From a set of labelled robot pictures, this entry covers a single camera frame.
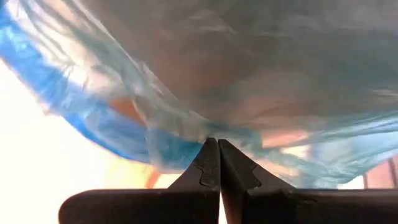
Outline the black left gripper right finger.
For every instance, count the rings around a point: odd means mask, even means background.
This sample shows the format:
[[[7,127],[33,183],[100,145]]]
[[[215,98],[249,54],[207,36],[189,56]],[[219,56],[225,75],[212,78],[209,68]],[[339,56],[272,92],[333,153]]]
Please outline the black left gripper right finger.
[[[398,190],[297,189],[218,144],[228,224],[398,224]]]

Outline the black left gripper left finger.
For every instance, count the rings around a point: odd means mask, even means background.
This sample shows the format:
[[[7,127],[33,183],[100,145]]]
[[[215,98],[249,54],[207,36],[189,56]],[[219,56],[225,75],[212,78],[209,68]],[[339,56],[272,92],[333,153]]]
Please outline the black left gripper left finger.
[[[166,189],[88,190],[71,196],[60,224],[218,224],[220,150],[205,141],[188,169]]]

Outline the teal plastic trash bag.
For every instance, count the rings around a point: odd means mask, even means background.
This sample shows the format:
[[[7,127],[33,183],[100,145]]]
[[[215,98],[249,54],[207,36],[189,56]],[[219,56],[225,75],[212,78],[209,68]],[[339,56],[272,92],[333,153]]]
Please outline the teal plastic trash bag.
[[[0,0],[0,57],[113,153],[226,139],[301,188],[398,155],[398,0]]]

